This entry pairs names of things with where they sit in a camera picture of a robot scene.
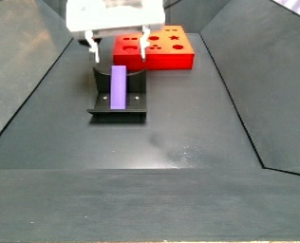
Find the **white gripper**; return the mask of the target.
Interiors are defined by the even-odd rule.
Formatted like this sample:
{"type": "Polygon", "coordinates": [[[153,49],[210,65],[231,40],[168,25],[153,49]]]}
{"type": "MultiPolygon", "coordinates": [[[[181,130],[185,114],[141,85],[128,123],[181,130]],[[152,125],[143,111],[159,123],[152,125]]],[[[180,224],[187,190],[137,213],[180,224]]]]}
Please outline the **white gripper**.
{"type": "Polygon", "coordinates": [[[76,39],[87,40],[88,52],[99,63],[97,43],[92,39],[120,33],[141,31],[139,37],[140,60],[145,60],[149,29],[164,24],[161,0],[67,0],[65,27],[76,39]]]}

